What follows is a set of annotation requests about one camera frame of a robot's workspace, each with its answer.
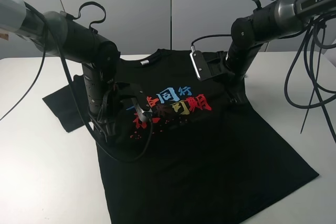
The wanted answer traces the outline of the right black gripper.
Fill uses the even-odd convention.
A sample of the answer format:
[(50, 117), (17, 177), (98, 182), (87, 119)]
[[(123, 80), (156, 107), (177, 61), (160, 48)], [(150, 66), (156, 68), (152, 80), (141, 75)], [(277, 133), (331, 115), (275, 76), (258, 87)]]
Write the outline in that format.
[(248, 103), (245, 92), (245, 80), (229, 72), (225, 74), (224, 86), (228, 95), (229, 105), (242, 105)]

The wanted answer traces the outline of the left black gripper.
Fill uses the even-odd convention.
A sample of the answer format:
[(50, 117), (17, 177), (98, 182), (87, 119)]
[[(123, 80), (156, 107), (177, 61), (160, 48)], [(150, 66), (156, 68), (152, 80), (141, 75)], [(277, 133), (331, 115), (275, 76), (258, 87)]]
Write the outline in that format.
[(114, 110), (110, 109), (108, 103), (102, 105), (89, 103), (88, 105), (88, 115), (94, 125), (94, 130), (106, 143), (115, 143), (116, 141), (116, 119), (113, 112)]

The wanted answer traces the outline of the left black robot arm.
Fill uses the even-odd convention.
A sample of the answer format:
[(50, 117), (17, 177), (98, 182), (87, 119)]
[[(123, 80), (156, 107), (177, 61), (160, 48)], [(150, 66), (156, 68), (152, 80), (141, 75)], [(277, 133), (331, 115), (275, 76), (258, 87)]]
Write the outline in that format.
[(27, 39), (43, 52), (61, 58), (67, 78), (66, 60), (82, 65), (88, 114), (97, 131), (108, 141), (115, 134), (118, 87), (114, 76), (120, 59), (115, 43), (92, 28), (75, 22), (65, 12), (44, 14), (23, 0), (1, 0), (1, 30)]

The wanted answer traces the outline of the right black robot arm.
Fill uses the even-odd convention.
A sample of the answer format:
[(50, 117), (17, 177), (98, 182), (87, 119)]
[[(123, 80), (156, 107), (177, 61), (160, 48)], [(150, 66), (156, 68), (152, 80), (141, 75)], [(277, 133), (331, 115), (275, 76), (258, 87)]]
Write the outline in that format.
[(253, 13), (232, 24), (232, 43), (224, 62), (229, 72), (226, 86), (234, 93), (243, 87), (243, 78), (263, 44), (301, 35), (318, 18), (335, 11), (335, 0), (252, 1)]

